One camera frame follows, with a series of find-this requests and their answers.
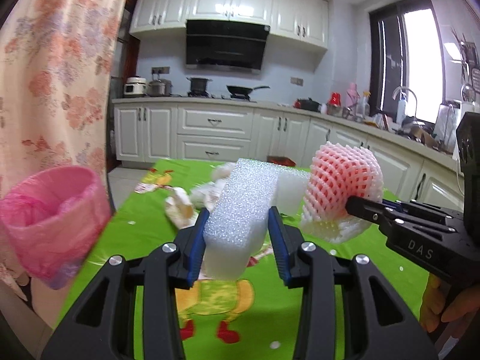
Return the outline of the black frying pan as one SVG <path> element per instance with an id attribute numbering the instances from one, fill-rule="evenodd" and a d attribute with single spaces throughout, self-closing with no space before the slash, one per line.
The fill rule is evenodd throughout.
<path id="1" fill-rule="evenodd" d="M 228 85 L 227 90 L 230 93 L 231 98 L 247 100 L 251 99 L 250 95 L 252 92 L 259 89 L 269 89 L 268 85 L 256 86 L 254 88 L 247 88 L 242 86 Z"/>

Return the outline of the floral curtain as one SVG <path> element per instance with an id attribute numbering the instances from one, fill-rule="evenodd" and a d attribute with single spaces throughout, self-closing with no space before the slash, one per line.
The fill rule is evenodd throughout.
<path id="1" fill-rule="evenodd" d="M 19 0 L 1 27 L 1 200 L 44 170 L 106 186 L 107 96 L 125 0 Z M 1 279 L 21 266 L 1 229 Z"/>

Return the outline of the chrome sink faucet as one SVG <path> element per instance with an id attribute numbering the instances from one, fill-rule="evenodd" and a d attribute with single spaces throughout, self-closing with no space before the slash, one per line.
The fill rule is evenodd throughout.
<path id="1" fill-rule="evenodd" d="M 398 101 L 395 119 L 397 125 L 402 125 L 405 117 L 407 116 L 408 94 L 411 94 L 413 96 L 413 100 L 415 101 L 415 111 L 413 118 L 416 119 L 418 104 L 416 94 L 406 86 L 398 86 L 394 89 L 392 94 L 392 99 Z"/>

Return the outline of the crushed white paper cup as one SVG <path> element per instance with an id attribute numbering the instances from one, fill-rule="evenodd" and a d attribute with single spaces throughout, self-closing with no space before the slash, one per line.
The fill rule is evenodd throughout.
<path id="1" fill-rule="evenodd" d="M 191 189 L 190 201 L 197 209 L 213 211 L 226 183 L 226 179 L 219 179 L 198 185 Z"/>

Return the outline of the white kitchen cabinets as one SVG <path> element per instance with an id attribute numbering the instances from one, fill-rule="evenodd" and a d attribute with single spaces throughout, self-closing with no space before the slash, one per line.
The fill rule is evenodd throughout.
<path id="1" fill-rule="evenodd" d="M 322 50 L 329 43 L 325 0 L 138 0 L 129 32 L 183 29 L 188 20 L 263 24 L 277 37 Z"/>
<path id="2" fill-rule="evenodd" d="M 365 124 L 276 103 L 213 98 L 119 98 L 113 110 L 116 157 L 124 163 L 278 156 L 308 167 L 330 141 L 370 149 L 385 187 L 402 200 L 453 209 L 463 205 L 463 178 L 451 156 Z"/>

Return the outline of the pink foam fruit net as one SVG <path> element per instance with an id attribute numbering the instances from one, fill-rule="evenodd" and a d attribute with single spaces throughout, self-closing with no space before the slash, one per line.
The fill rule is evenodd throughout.
<path id="1" fill-rule="evenodd" d="M 341 244 L 370 227 L 347 213 L 349 197 L 375 203 L 383 199 L 383 173 L 365 147 L 326 142 L 315 153 L 304 194 L 300 229 L 325 242 Z"/>

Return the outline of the dark window frame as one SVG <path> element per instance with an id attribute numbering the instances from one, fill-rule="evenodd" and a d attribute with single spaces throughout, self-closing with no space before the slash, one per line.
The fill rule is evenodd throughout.
<path id="1" fill-rule="evenodd" d="M 369 105 L 396 119 L 398 86 L 417 97 L 416 119 L 434 124 L 445 95 L 442 43 L 431 0 L 400 0 L 369 13 L 371 73 Z M 407 116 L 413 117 L 415 101 L 408 94 Z"/>

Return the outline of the red stool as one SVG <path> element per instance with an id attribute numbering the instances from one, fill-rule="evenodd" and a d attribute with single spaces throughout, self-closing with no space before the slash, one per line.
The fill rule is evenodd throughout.
<path id="1" fill-rule="evenodd" d="M 284 167 L 295 167 L 296 166 L 295 161 L 293 161 L 292 159 L 290 159 L 288 157 L 283 157 L 283 156 L 269 155 L 267 157 L 267 162 L 271 163 L 271 164 L 277 164 L 277 165 L 280 165 L 280 166 L 284 166 Z"/>

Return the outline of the pink lined trash bin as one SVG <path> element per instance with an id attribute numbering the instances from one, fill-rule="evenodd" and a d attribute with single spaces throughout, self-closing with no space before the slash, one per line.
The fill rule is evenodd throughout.
<path id="1" fill-rule="evenodd" d="M 84 166 L 44 170 L 1 199 L 1 229 L 19 263 L 54 290 L 77 274 L 111 215 L 101 178 Z"/>

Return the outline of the white lower kitchen cabinets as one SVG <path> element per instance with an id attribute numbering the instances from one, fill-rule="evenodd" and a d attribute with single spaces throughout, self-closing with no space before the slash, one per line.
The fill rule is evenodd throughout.
<path id="1" fill-rule="evenodd" d="M 308 167 L 330 141 L 370 149 L 385 187 L 402 200 L 453 209 L 463 205 L 463 178 L 451 156 L 365 124 L 276 103 L 213 98 L 119 98 L 113 110 L 116 157 L 124 163 L 278 156 Z"/>

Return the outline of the white foam block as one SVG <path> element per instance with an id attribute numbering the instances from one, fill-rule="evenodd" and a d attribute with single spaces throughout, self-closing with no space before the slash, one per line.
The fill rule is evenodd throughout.
<path id="1" fill-rule="evenodd" d="M 205 224 L 203 273 L 237 280 L 264 244 L 269 209 L 297 215 L 308 179 L 304 170 L 240 158 Z"/>

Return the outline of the white tissue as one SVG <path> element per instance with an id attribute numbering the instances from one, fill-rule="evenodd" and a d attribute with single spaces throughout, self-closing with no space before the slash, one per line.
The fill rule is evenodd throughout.
<path id="1" fill-rule="evenodd" d="M 180 187 L 168 187 L 169 196 L 165 199 L 165 213 L 177 229 L 193 226 L 198 213 L 189 195 Z"/>

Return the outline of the black cooking pot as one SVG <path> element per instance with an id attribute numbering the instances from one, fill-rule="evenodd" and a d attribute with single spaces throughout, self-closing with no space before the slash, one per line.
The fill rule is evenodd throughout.
<path id="1" fill-rule="evenodd" d="M 190 83 L 189 97 L 204 97 L 208 98 L 208 83 L 211 81 L 203 77 L 187 77 L 186 80 Z"/>

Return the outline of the white plastic bag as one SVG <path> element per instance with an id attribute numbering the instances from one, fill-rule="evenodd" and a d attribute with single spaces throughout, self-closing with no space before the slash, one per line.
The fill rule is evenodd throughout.
<path id="1" fill-rule="evenodd" d="M 219 179 L 228 179 L 233 169 L 235 169 L 236 165 L 236 163 L 227 162 L 215 166 L 211 171 L 211 181 L 216 182 Z"/>

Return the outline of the white rice cooker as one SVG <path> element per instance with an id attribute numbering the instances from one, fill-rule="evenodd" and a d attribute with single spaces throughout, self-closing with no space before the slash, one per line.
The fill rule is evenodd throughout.
<path id="1" fill-rule="evenodd" d="M 124 84 L 124 97 L 136 98 L 146 95 L 146 79 L 139 76 L 128 77 Z"/>

